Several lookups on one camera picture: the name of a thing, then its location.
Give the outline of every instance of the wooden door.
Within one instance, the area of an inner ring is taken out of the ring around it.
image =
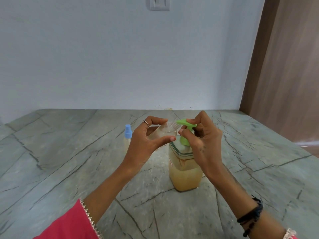
[[[253,57],[265,46],[257,41]],[[319,157],[319,0],[280,0],[266,47],[251,61],[241,110]]]

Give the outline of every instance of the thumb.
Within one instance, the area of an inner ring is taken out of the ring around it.
[[[189,144],[194,144],[194,141],[197,139],[197,137],[187,128],[183,129],[180,134],[188,140]]]
[[[164,146],[165,144],[168,144],[175,140],[176,140],[175,136],[164,136],[164,137],[153,140],[153,143],[155,144],[156,149],[158,149],[159,147]]]

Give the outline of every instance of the silver ring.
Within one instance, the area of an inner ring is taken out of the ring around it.
[[[149,128],[149,127],[150,127],[150,125],[147,123],[147,121],[146,121],[146,120],[143,120],[143,122],[145,122],[145,123],[147,124],[147,128]]]

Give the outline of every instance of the brown door frame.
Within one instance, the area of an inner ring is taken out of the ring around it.
[[[250,115],[280,0],[265,0],[239,110]]]

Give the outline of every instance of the plastic container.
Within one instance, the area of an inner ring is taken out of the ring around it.
[[[160,125],[154,132],[152,132],[147,138],[149,140],[154,140],[163,136],[176,136],[177,129],[180,127],[175,122],[166,122]]]
[[[190,130],[196,126],[186,122],[186,120],[178,120],[177,123],[188,125]],[[194,160],[188,140],[180,135],[176,136],[176,140],[169,144],[168,157],[168,171],[174,188],[178,192],[198,188],[203,172]]]
[[[126,155],[127,150],[129,149],[130,143],[132,138],[132,130],[131,125],[125,125],[125,132],[124,132],[124,155]]]

